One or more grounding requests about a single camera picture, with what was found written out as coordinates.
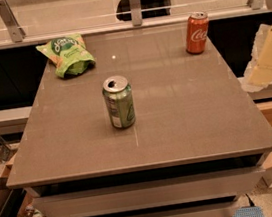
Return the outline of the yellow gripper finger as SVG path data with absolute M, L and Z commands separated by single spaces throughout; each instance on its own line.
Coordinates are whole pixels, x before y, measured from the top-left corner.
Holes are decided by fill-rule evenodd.
M 242 80 L 242 89 L 248 93 L 261 91 L 272 82 L 272 25 L 261 24 L 254 39 Z

